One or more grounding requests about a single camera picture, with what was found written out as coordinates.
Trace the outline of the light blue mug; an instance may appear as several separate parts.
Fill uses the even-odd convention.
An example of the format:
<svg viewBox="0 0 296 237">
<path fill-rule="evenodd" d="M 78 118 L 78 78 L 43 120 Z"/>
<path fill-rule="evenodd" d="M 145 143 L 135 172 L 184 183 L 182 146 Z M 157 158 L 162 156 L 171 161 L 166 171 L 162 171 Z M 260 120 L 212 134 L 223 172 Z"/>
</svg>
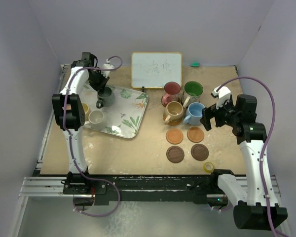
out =
<svg viewBox="0 0 296 237">
<path fill-rule="evenodd" d="M 198 102 L 191 103 L 185 113 L 185 118 L 183 124 L 190 124 L 193 126 L 199 126 L 201 124 L 200 120 L 203 117 L 202 110 L 205 106 Z"/>
</svg>

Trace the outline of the grey mug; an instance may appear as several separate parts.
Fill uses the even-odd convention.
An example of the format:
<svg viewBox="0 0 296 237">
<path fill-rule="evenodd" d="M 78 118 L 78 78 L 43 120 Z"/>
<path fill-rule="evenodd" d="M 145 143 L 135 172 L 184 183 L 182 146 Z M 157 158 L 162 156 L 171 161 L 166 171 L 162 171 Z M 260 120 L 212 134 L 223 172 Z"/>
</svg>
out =
<svg viewBox="0 0 296 237">
<path fill-rule="evenodd" d="M 101 109 L 103 107 L 110 107 L 114 104 L 115 95 L 111 88 L 105 86 L 97 93 L 96 107 Z"/>
</svg>

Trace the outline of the tan brown mug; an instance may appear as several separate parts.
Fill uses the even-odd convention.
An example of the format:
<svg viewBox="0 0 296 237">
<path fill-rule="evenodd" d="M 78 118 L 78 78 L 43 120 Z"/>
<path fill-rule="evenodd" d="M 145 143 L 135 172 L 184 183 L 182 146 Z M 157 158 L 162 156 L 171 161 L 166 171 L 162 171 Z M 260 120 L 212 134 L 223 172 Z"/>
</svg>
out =
<svg viewBox="0 0 296 237">
<path fill-rule="evenodd" d="M 164 114 L 165 114 L 164 123 L 169 124 L 170 122 L 175 122 L 183 118 L 184 108 L 180 102 L 171 101 L 165 107 Z"/>
</svg>

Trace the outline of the woven rattan coaster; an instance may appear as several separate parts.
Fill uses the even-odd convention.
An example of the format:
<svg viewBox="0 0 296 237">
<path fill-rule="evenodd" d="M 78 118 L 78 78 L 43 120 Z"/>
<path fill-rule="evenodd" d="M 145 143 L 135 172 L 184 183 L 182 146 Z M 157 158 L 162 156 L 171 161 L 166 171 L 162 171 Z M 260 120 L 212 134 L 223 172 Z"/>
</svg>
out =
<svg viewBox="0 0 296 237">
<path fill-rule="evenodd" d="M 167 117 L 163 115 L 164 124 L 169 126 L 177 126 L 183 121 L 183 118 L 180 118 L 179 120 L 175 120 L 175 121 L 166 120 L 166 118 Z"/>
</svg>

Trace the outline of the orange wooden coaster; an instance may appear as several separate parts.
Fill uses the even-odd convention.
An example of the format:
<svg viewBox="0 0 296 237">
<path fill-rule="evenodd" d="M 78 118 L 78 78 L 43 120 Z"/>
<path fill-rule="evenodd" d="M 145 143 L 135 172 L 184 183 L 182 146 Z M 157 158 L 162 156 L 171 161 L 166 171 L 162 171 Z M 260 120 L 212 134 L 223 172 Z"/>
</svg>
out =
<svg viewBox="0 0 296 237">
<path fill-rule="evenodd" d="M 201 128 L 194 126 L 187 131 L 187 137 L 191 142 L 199 143 L 204 139 L 205 134 Z"/>
<path fill-rule="evenodd" d="M 169 129 L 166 132 L 166 140 L 171 144 L 179 144 L 183 138 L 183 133 L 177 128 Z"/>
</svg>

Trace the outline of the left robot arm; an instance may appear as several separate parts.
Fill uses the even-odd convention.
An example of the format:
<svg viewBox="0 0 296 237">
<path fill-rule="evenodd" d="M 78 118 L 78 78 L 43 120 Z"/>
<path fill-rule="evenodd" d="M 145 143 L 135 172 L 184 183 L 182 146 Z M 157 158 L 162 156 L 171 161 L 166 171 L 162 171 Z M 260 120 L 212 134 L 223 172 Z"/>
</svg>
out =
<svg viewBox="0 0 296 237">
<path fill-rule="evenodd" d="M 98 58 L 84 52 L 81 59 L 72 62 L 70 77 L 64 88 L 52 95 L 55 121 L 65 136 L 69 154 L 69 172 L 62 181 L 65 194 L 90 194 L 97 184 L 104 183 L 102 179 L 91 178 L 88 172 L 82 144 L 85 112 L 80 94 L 85 83 L 89 83 L 95 91 L 103 92 L 110 72 L 115 69 L 111 58 L 99 67 Z"/>
</svg>

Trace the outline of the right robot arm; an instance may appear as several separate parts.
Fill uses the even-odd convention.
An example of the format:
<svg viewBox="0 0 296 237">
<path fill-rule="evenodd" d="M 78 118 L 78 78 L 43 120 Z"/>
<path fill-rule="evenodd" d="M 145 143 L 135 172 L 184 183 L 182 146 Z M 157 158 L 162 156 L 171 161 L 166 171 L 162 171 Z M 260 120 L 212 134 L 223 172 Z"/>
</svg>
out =
<svg viewBox="0 0 296 237">
<path fill-rule="evenodd" d="M 239 229 L 276 231 L 288 217 L 286 208 L 279 205 L 268 170 L 265 126 L 256 122 L 257 99 L 241 94 L 235 102 L 230 93 L 220 96 L 216 104 L 202 110 L 201 123 L 210 130 L 211 119 L 216 127 L 228 125 L 246 166 L 247 189 L 244 190 L 230 170 L 215 169 L 210 180 L 214 193 L 222 191 L 233 206 L 234 223 Z"/>
</svg>

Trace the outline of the red pink mug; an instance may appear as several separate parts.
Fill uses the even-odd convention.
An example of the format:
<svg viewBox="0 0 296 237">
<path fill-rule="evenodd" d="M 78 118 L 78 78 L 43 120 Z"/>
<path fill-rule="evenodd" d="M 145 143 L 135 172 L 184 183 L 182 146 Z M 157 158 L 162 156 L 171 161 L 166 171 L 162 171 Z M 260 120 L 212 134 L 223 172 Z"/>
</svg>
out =
<svg viewBox="0 0 296 237">
<path fill-rule="evenodd" d="M 172 101 L 178 101 L 180 98 L 181 87 L 176 82 L 168 82 L 164 85 L 164 95 L 161 97 L 161 103 L 164 107 Z"/>
</svg>

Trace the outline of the dark walnut coaster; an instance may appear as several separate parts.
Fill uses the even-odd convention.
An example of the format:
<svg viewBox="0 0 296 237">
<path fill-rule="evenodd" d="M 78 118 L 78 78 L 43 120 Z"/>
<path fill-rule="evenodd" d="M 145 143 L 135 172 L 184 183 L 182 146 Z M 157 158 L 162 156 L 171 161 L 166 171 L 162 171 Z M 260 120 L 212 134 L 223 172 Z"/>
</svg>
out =
<svg viewBox="0 0 296 237">
<path fill-rule="evenodd" d="M 191 148 L 191 155 L 195 160 L 204 161 L 209 156 L 209 150 L 203 144 L 195 144 Z"/>
<path fill-rule="evenodd" d="M 181 147 L 171 146 L 166 151 L 166 157 L 172 163 L 180 163 L 183 161 L 185 154 Z"/>
</svg>

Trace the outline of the white mug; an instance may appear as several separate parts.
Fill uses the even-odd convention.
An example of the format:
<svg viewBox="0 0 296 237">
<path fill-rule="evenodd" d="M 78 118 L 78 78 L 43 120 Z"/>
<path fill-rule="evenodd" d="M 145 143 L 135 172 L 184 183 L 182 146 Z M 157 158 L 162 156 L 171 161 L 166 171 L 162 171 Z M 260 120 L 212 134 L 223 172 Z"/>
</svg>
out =
<svg viewBox="0 0 296 237">
<path fill-rule="evenodd" d="M 102 111 L 92 111 L 89 114 L 88 121 L 84 123 L 84 128 L 102 130 L 106 125 L 105 116 Z"/>
</svg>

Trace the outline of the orange wooden coaster front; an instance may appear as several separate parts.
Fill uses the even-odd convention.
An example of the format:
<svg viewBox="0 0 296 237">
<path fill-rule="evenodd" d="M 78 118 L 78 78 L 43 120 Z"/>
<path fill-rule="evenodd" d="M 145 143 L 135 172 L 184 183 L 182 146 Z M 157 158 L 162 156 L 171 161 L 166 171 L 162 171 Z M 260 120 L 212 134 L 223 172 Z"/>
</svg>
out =
<svg viewBox="0 0 296 237">
<path fill-rule="evenodd" d="M 183 133 L 177 128 L 169 129 L 166 132 L 166 140 L 171 144 L 179 144 L 183 138 Z"/>
</svg>

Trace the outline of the green mug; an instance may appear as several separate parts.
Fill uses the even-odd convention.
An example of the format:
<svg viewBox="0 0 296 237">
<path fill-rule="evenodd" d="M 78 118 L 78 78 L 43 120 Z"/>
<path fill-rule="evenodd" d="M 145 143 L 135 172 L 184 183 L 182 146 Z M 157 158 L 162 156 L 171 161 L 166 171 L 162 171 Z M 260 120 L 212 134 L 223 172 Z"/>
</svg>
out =
<svg viewBox="0 0 296 237">
<path fill-rule="evenodd" d="M 184 85 L 183 95 L 181 103 L 184 109 L 186 109 L 191 103 L 199 102 L 200 96 L 203 93 L 203 86 L 196 81 L 188 81 Z"/>
</svg>

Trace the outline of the yellow mug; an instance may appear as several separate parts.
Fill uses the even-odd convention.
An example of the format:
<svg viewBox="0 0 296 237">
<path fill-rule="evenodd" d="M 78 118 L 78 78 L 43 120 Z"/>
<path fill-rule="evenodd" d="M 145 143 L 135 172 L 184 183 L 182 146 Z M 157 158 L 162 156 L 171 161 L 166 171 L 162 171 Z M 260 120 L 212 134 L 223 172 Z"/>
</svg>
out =
<svg viewBox="0 0 296 237">
<path fill-rule="evenodd" d="M 85 120 L 88 120 L 89 114 L 90 114 L 90 108 L 86 103 L 82 103 L 82 107 L 85 113 Z"/>
</svg>

